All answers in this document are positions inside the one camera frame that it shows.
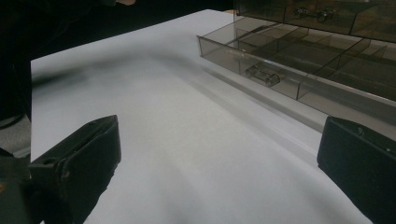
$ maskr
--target black object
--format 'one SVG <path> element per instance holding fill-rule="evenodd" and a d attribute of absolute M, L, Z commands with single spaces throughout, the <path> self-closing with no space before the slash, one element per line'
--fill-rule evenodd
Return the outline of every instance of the black object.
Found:
<path fill-rule="evenodd" d="M 83 223 L 119 162 L 117 117 L 87 123 L 33 161 L 32 178 L 0 176 L 0 220 Z"/>
<path fill-rule="evenodd" d="M 326 20 L 331 20 L 334 16 L 334 11 L 330 8 L 323 9 L 321 11 L 311 11 L 306 7 L 299 7 L 294 9 L 293 15 L 297 19 L 302 19 L 305 17 L 316 17 L 317 22 L 325 22 Z"/>
<path fill-rule="evenodd" d="M 396 223 L 396 142 L 358 123 L 328 117 L 318 167 L 374 223 Z"/>

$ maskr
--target transparent container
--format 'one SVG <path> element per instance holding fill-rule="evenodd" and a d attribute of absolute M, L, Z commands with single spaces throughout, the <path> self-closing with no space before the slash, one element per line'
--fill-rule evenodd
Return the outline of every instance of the transparent container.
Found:
<path fill-rule="evenodd" d="M 315 13 L 299 16 L 300 7 Z M 396 2 L 235 0 L 235 8 L 234 23 L 198 36 L 203 58 L 396 140 Z M 322 8 L 333 15 L 318 19 Z"/>

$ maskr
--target white table surface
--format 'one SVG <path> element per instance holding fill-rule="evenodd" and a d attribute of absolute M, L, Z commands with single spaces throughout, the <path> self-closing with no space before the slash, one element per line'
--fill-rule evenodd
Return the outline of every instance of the white table surface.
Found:
<path fill-rule="evenodd" d="M 278 109 L 323 114 L 199 57 L 196 36 L 232 21 L 205 10 L 32 62 L 32 159 L 119 117 L 122 162 L 86 223 L 371 223 L 319 170 L 321 133 Z"/>

